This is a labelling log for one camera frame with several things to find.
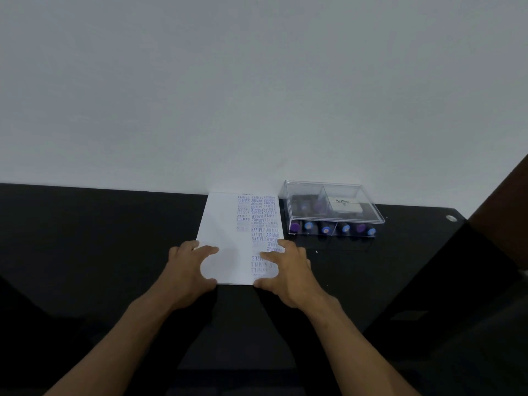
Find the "person's left hand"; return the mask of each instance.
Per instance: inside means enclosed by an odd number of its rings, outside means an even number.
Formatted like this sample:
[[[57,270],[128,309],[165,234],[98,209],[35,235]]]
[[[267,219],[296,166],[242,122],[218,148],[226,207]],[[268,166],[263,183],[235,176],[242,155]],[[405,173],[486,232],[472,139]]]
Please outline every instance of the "person's left hand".
[[[147,294],[159,302],[169,303],[170,311],[185,308],[202,294],[216,287],[216,279],[205,279],[200,265],[209,255],[218,253],[218,247],[199,245],[198,240],[188,240],[180,247],[168,251],[168,263]]]

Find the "stack of paper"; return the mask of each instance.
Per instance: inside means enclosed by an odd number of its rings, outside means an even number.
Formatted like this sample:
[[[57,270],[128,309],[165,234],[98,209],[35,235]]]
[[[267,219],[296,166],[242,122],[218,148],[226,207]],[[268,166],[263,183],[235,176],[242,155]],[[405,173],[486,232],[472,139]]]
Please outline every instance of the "stack of paper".
[[[202,275],[219,284],[251,285],[277,275],[277,265],[262,260],[261,251],[280,251],[283,238],[276,196],[209,193],[197,239],[220,251],[202,263]]]

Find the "forearm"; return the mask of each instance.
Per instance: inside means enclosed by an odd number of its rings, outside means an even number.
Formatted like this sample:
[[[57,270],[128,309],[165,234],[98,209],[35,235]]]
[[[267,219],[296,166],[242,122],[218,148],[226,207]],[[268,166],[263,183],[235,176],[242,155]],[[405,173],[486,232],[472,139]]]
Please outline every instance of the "forearm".
[[[418,394],[357,330],[337,300],[319,295],[303,311],[345,396]]]
[[[169,308],[143,295],[133,301],[115,327],[46,396],[122,395]]]

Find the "person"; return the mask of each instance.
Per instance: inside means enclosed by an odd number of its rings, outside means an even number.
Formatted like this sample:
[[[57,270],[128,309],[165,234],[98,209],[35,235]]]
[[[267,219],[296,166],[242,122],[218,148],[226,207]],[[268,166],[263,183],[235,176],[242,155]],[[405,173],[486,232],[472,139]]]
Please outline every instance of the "person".
[[[258,279],[254,286],[304,313],[326,353],[340,392],[419,394],[362,336],[339,301],[323,291],[306,250],[288,240],[280,239],[278,244],[284,253],[261,253],[263,259],[277,264],[278,275]],[[215,289],[216,280],[205,279],[200,265],[218,251],[217,247],[199,247],[198,241],[172,247],[167,265],[149,290],[129,305],[112,330],[45,395],[123,395],[165,319]]]

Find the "clear plastic box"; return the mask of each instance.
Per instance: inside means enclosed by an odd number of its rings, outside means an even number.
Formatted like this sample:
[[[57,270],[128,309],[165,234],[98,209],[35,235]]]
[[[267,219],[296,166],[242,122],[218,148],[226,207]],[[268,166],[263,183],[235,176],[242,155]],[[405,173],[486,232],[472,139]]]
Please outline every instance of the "clear plastic box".
[[[373,238],[385,222],[361,185],[287,180],[281,198],[290,234]]]

